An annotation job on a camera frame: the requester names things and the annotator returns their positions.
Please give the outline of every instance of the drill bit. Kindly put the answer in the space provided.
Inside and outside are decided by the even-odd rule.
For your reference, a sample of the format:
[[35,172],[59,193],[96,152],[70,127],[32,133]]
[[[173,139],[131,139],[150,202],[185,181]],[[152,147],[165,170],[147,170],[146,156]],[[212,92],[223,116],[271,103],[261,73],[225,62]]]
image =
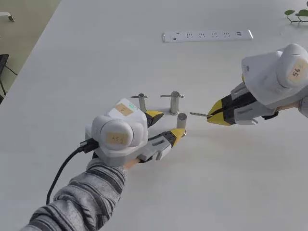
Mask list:
[[209,119],[210,117],[212,117],[211,115],[207,115],[207,114],[202,114],[202,113],[196,113],[196,112],[190,112],[191,115],[194,115],[194,116],[203,116],[203,117],[206,117],[206,119]]

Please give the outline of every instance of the plant leaf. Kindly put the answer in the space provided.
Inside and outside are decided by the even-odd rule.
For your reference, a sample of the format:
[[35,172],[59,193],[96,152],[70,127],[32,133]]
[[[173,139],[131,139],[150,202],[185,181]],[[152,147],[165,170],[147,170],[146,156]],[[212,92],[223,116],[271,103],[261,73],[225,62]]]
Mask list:
[[294,10],[287,10],[286,12],[284,12],[285,15],[291,15],[293,14],[295,11]]
[[308,17],[308,10],[300,10],[297,16]]

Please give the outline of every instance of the metal cylinder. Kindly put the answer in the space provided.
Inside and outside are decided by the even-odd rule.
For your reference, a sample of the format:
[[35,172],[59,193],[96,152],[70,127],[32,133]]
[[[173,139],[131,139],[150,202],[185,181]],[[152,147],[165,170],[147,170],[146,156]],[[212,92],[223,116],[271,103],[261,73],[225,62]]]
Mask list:
[[146,112],[146,107],[145,107],[145,96],[144,96],[144,94],[143,94],[143,93],[140,93],[140,94],[138,95],[138,97],[139,97],[139,107],[140,107],[140,110],[141,110],[142,112]]
[[176,116],[179,114],[179,101],[180,101],[180,93],[177,91],[173,91],[171,93],[171,105],[170,105],[170,114]]
[[178,114],[177,128],[185,129],[185,133],[183,134],[183,136],[186,135],[186,120],[187,120],[187,115],[185,113]]

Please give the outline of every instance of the plant stem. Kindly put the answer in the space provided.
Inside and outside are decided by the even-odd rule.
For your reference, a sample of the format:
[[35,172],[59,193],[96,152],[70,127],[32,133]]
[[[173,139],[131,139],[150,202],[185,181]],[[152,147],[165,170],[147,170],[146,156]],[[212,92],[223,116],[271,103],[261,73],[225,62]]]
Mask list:
[[292,21],[288,16],[287,16],[287,19],[291,22],[291,23],[308,23],[308,21],[304,21],[304,20],[301,20],[299,17],[297,21]]

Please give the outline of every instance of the metal peg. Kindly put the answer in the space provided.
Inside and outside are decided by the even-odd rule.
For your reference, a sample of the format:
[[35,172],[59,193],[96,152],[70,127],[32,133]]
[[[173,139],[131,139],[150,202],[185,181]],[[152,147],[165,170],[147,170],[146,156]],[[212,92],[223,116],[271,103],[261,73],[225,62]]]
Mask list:
[[131,96],[131,98],[138,98],[140,110],[142,112],[146,112],[145,100],[144,100],[148,98],[146,95],[144,95],[143,93],[140,93],[138,96]]
[[187,120],[187,115],[185,113],[178,114],[177,128],[185,129],[185,132],[182,135],[182,137],[186,135],[186,120]]
[[176,116],[179,114],[179,101],[180,98],[184,98],[183,95],[180,95],[177,91],[173,91],[170,95],[161,95],[160,97],[171,98],[170,102],[170,114]]

